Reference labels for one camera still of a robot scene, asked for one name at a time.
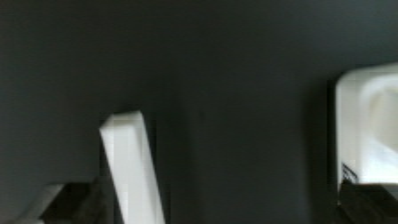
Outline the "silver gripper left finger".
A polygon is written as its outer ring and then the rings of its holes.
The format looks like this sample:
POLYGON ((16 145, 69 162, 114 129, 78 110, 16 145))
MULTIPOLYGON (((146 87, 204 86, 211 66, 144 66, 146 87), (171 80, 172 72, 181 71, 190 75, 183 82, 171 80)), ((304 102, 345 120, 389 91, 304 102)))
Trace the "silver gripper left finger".
POLYGON ((112 180, 48 184, 16 224, 123 224, 112 180))

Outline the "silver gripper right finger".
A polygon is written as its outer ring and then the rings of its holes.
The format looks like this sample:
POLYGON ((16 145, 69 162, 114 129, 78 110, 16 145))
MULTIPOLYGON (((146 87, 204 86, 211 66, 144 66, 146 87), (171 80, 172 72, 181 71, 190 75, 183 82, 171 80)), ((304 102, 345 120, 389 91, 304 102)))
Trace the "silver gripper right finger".
POLYGON ((398 224, 398 184, 341 184, 336 224, 398 224))

